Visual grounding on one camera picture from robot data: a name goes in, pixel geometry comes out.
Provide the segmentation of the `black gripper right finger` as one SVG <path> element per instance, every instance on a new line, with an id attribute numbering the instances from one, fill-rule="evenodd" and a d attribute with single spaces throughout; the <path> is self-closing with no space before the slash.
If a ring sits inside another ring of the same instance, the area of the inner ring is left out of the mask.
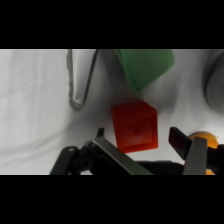
<path id="1" fill-rule="evenodd" d="M 184 175 L 205 175 L 207 165 L 207 140 L 195 137 L 190 140 L 176 127 L 171 127 L 168 137 L 169 144 L 185 161 Z"/>

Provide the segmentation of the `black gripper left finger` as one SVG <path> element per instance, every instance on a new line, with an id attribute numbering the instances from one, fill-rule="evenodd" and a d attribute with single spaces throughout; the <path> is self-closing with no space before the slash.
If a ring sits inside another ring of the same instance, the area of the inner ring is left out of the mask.
<path id="1" fill-rule="evenodd" d="M 103 128 L 99 128 L 96 138 L 87 141 L 81 149 L 75 146 L 63 148 L 50 174 L 80 175 L 85 171 L 93 175 L 151 175 L 150 171 L 106 140 Z"/>

